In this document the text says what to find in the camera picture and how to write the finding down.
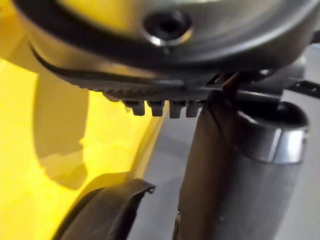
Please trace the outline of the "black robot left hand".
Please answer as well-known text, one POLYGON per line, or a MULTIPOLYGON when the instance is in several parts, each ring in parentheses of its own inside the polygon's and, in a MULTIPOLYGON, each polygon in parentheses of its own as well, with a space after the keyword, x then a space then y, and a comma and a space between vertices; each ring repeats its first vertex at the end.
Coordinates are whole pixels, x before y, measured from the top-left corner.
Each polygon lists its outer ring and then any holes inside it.
POLYGON ((36 59, 64 81, 197 125, 174 240, 272 240, 303 164, 318 97, 301 58, 317 0, 15 0, 36 59))

